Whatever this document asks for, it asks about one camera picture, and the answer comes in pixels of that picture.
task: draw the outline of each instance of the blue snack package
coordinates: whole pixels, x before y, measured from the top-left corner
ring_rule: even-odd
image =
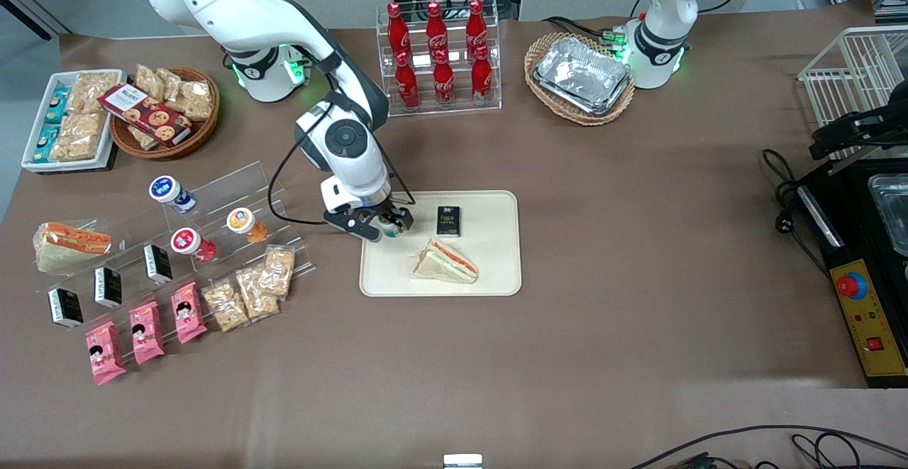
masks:
[[[46,124],[38,134],[38,143],[35,145],[35,153],[32,155],[32,162],[35,164],[45,164],[46,162],[55,162],[50,158],[51,148],[54,147],[57,136],[60,135],[60,126]]]
[[[51,95],[51,103],[48,107],[48,115],[45,116],[45,123],[56,124],[62,122],[62,117],[66,114],[66,101],[69,100],[68,87],[58,87]]]

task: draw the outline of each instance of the red button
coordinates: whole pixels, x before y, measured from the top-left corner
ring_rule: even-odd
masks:
[[[860,292],[860,285],[852,276],[843,275],[836,281],[836,290],[845,297],[854,297]]]

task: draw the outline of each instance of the sandwich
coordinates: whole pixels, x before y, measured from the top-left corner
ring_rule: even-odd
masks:
[[[87,262],[111,250],[109,234],[80,230],[66,224],[44,223],[35,233],[35,258],[41,272],[54,272]]]
[[[479,271],[470,260],[432,238],[419,253],[419,262],[413,269],[413,275],[423,279],[470,284],[476,282]]]

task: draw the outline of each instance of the coca-cola bottle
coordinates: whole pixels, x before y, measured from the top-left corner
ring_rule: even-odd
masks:
[[[486,45],[486,19],[482,18],[482,0],[472,0],[467,21],[467,62],[476,59],[476,48],[480,45]]]
[[[409,59],[409,56],[411,56],[409,29],[406,29],[406,22],[400,17],[400,4],[388,3],[388,16],[390,17],[388,42],[392,45],[392,54],[397,58],[398,54],[403,53]]]
[[[444,20],[441,20],[441,4],[438,1],[428,2],[426,39],[428,40],[428,55],[431,56],[432,62],[438,64],[436,58],[441,54],[445,55],[445,62],[447,62],[448,27],[445,27]]]
[[[409,67],[409,58],[405,53],[401,52],[395,55],[394,58],[398,64],[394,78],[398,82],[398,93],[400,93],[400,100],[403,101],[403,110],[411,113],[419,109],[419,90],[416,87],[416,74]]]
[[[454,106],[454,70],[448,64],[448,49],[435,51],[435,70],[432,77],[435,79],[435,100],[438,107],[450,109]]]
[[[476,48],[476,61],[473,62],[473,104],[487,106],[492,99],[492,65],[489,64],[489,48],[480,45]]]

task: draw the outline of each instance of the white tray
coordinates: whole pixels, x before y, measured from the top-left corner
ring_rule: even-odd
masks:
[[[116,72],[117,82],[126,81],[126,72],[116,69],[104,70],[84,70],[84,72]],[[35,123],[32,124],[32,135],[28,137],[26,148],[22,152],[22,168],[31,172],[71,172],[71,171],[88,171],[99,169],[107,166],[107,161],[111,155],[114,142],[111,139],[111,114],[107,113],[104,118],[104,129],[101,131],[101,140],[98,143],[98,149],[94,153],[94,159],[78,160],[74,162],[44,162],[35,164],[32,161],[35,155],[35,145],[38,143],[38,136],[41,128],[45,125],[45,115],[48,113],[48,107],[51,104],[51,97],[54,90],[58,87],[72,87],[75,84],[75,77],[81,72],[59,72],[51,75],[48,81],[48,88],[45,89],[45,97],[41,100],[41,106],[38,107],[38,113],[35,115]]]
[[[509,191],[413,193],[411,230],[397,238],[362,243],[360,290],[369,297],[513,295],[523,282],[516,197]],[[472,285],[413,277],[435,228],[439,206],[460,207],[460,237],[441,238],[480,270]]]

